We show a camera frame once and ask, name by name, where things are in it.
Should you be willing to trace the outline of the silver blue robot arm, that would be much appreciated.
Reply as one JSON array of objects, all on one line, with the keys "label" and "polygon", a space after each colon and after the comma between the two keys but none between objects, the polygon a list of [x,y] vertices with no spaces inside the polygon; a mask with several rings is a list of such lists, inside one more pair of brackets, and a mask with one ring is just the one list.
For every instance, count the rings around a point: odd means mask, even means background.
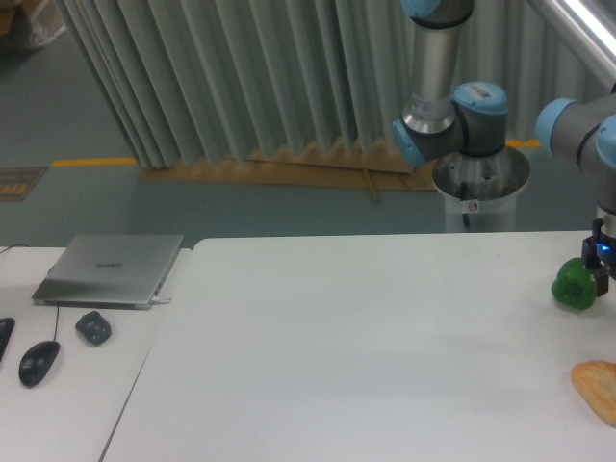
[{"label": "silver blue robot arm", "polygon": [[[452,82],[460,30],[470,1],[405,1],[415,24],[412,97],[392,130],[403,159],[432,164],[450,232],[509,231],[529,178],[524,155],[505,143],[505,91],[488,82]],[[559,98],[538,116],[540,144],[598,187],[597,215],[580,259],[559,270],[554,297],[572,307],[605,295],[615,278],[615,98],[582,103]]]}]

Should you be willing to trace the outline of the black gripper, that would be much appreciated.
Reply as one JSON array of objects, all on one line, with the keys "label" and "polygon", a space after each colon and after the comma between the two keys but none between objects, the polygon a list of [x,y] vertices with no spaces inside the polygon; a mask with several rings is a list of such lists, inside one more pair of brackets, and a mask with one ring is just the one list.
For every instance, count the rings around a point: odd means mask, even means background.
[{"label": "black gripper", "polygon": [[581,262],[587,270],[592,270],[595,297],[608,293],[609,276],[615,279],[615,238],[606,234],[606,229],[606,221],[595,218],[591,235],[581,245]]}]

